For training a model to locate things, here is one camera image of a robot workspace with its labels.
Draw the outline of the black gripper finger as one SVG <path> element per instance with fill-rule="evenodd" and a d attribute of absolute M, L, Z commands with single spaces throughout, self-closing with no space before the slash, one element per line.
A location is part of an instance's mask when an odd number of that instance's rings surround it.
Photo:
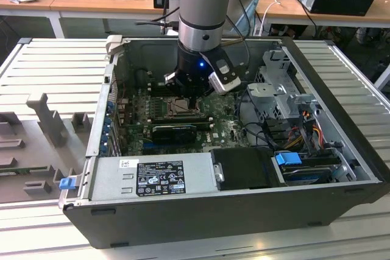
<path fill-rule="evenodd" d="M 176 96 L 187 99 L 188 108 L 195 109 L 197 102 L 197 86 L 192 78 L 182 72 L 173 72 L 164 76 L 165 87 L 172 91 Z"/>

